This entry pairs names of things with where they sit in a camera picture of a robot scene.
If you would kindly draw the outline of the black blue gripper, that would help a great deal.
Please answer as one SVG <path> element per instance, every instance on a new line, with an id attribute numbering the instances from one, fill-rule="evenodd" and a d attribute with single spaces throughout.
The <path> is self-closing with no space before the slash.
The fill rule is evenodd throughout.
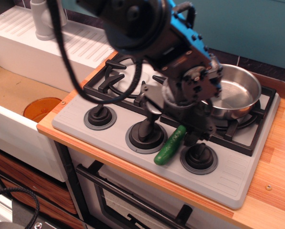
<path id="1" fill-rule="evenodd" d="M 141 122 L 138 129 L 140 141 L 148 140 L 154 131 L 155 121 L 160 117 L 160 122 L 178 127 L 186 127 L 183 144 L 192 146 L 199 140 L 209 140 L 216 132 L 216 126 L 203 103 L 190 104 L 182 101 L 176 103 L 175 96 L 167 81 L 163 85 L 141 86 L 145 102 L 146 119 Z"/>

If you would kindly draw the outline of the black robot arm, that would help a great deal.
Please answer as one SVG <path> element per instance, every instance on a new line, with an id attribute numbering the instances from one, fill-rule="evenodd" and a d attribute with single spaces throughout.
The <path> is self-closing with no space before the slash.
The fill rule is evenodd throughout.
<path id="1" fill-rule="evenodd" d="M 142 86 L 144 104 L 182 124 L 188 145 L 209 139 L 215 131 L 211 99 L 222 90 L 222 66 L 193 30 L 194 6 L 171 0 L 80 0 L 78 4 L 103 20 L 110 45 L 136 65 L 129 88 L 101 104 L 128 97 L 147 61 L 166 79 L 160 87 Z"/>

